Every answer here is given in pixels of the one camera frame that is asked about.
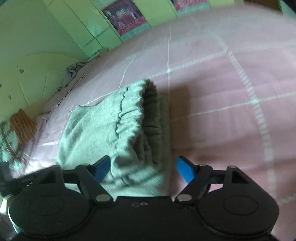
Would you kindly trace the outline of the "grey fleece pant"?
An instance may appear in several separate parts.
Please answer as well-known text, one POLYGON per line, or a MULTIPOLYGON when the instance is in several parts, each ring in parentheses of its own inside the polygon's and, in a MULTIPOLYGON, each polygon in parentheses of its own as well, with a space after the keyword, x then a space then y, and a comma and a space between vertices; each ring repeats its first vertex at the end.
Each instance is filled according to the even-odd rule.
POLYGON ((113 197, 165 196, 171 172, 168 100, 150 80, 127 85, 93 106, 72 112, 56 163, 64 170, 94 164, 111 167, 102 187, 113 197))

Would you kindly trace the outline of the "crumpled grey cloth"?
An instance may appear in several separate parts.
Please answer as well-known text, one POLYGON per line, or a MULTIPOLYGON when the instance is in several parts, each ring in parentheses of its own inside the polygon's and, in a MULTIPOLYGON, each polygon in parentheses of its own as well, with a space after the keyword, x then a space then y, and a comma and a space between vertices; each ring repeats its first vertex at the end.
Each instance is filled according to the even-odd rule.
POLYGON ((92 62, 76 62, 67 67, 67 81, 71 82, 76 76, 81 77, 90 67, 92 62))

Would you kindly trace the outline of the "pink checked bedsheet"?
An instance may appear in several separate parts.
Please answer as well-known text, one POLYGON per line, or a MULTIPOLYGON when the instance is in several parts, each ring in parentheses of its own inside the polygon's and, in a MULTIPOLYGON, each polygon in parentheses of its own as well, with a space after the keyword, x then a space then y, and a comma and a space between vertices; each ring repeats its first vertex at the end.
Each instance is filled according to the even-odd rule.
POLYGON ((152 80, 170 100, 171 146, 215 169, 235 165, 280 206, 273 229, 295 239, 295 18, 254 4, 193 13, 125 42, 81 69, 47 105, 25 172, 55 162, 78 105, 152 80))

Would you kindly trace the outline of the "cream bed headboard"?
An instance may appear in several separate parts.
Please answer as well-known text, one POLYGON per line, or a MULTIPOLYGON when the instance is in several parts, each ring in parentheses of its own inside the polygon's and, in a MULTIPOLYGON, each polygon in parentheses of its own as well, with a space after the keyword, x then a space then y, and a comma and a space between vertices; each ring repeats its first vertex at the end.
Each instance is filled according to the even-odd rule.
POLYGON ((77 59, 58 53, 28 55, 1 67, 1 121, 19 109, 34 118, 63 85, 67 67, 77 59))

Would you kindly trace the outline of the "green wardrobe with posters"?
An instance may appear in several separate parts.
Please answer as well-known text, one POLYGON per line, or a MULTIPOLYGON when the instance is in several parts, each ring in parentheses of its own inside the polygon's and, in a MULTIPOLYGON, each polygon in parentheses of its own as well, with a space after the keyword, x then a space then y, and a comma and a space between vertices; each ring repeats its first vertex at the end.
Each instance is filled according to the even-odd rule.
POLYGON ((49 12, 89 57, 195 11, 231 6, 236 1, 44 1, 49 12))

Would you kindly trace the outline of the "white orange patterned pillow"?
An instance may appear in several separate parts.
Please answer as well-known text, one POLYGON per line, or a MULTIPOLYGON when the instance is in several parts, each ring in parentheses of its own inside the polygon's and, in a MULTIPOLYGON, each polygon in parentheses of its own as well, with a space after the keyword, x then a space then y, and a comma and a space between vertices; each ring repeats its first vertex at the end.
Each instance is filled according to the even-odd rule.
POLYGON ((20 171, 25 165, 23 152, 33 139, 37 124, 20 109, 9 120, 1 122, 1 162, 9 164, 9 168, 20 171))

